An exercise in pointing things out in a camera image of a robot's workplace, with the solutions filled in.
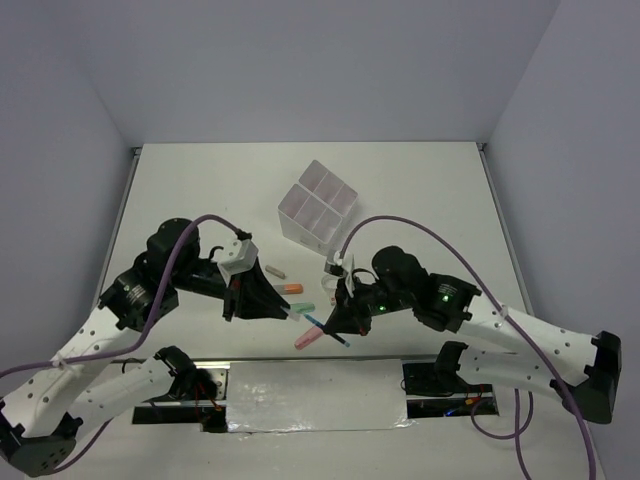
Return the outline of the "blue patterned pen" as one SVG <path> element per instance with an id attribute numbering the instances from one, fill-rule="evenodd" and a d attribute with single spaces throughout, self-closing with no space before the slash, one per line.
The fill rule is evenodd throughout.
<path id="1" fill-rule="evenodd" d="M 318 327 L 321 327 L 324 330 L 325 335 L 324 336 L 329 336 L 332 339 L 334 339 L 335 341 L 339 342 L 340 344 L 342 344 L 343 346 L 345 346 L 346 348 L 350 347 L 350 343 L 345 340 L 343 337 L 341 337 L 340 335 L 338 335 L 337 333 L 332 333 L 328 330 L 328 328 L 321 323 L 319 320 L 316 320 L 313 316 L 311 316 L 310 314 L 304 314 L 303 317 L 312 325 L 316 325 Z"/>

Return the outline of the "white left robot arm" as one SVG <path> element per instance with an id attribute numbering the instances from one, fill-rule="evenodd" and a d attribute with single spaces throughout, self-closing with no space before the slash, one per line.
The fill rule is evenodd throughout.
<path id="1" fill-rule="evenodd" d="M 221 300 L 226 321 L 288 317 L 290 306 L 265 277 L 251 234 L 233 227 L 227 245 L 201 257 L 198 225 L 184 218 L 163 222 L 72 338 L 49 361 L 27 366 L 31 377 L 2 397 L 1 456 L 14 469 L 31 478 L 60 472 L 73 464 L 70 456 L 85 435 L 102 432 L 139 403 L 214 401 L 216 381 L 176 346 L 94 382 L 178 307 L 179 291 Z"/>

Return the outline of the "beige eraser stick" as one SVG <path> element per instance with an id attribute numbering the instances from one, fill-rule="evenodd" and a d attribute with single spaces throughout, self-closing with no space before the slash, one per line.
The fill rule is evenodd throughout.
<path id="1" fill-rule="evenodd" d="M 267 273 L 277 277 L 277 278 L 280 278 L 280 279 L 285 279 L 286 278 L 286 274 L 283 271 L 281 271 L 278 268 L 275 268 L 275 267 L 273 267 L 271 265 L 266 265 L 265 266 L 265 271 Z"/>

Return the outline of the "orange highlighter with clear cap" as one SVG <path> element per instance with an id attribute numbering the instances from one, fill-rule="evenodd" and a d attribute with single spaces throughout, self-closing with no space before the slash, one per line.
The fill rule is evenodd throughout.
<path id="1" fill-rule="evenodd" d="M 304 287 L 301 284 L 279 284 L 275 285 L 274 289 L 280 295 L 299 295 L 304 292 Z"/>

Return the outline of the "clear tape roll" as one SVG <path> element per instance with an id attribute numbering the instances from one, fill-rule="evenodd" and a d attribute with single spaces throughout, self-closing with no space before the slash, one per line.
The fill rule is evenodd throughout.
<path id="1" fill-rule="evenodd" d="M 337 288 L 338 278 L 336 276 L 327 274 L 321 279 L 321 286 L 323 290 L 330 296 L 332 296 Z"/>

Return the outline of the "pink highlighter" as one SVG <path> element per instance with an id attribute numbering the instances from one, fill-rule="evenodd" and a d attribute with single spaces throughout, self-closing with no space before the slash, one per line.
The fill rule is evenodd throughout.
<path id="1" fill-rule="evenodd" d="M 324 335 L 324 330 L 321 327 L 312 325 L 309 330 L 295 340 L 294 347 L 296 350 L 303 350 Z"/>

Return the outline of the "green highlighter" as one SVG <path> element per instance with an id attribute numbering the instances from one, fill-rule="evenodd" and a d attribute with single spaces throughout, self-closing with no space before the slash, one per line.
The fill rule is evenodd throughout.
<path id="1" fill-rule="evenodd" d="M 310 314 L 316 309 L 312 302 L 300 302 L 291 304 L 291 311 L 298 314 Z"/>

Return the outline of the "white six-compartment organizer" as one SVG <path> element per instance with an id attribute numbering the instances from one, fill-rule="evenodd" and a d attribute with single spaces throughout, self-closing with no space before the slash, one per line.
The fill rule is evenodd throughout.
<path id="1" fill-rule="evenodd" d="M 278 205 L 282 235 L 327 256 L 352 216 L 358 193 L 313 160 Z"/>

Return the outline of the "metal table rail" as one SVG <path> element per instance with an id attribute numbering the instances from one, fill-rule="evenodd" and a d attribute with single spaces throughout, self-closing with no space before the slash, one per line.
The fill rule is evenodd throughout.
<path id="1" fill-rule="evenodd" d="M 319 356 L 319 357 L 248 357 L 248 358 L 197 358 L 191 360 L 197 365 L 205 364 L 231 364 L 240 362 L 303 362 L 303 361 L 374 361 L 374 360 L 400 360 L 402 362 L 435 361 L 439 353 L 434 354 L 412 354 L 412 355 L 364 355 L 364 356 Z"/>

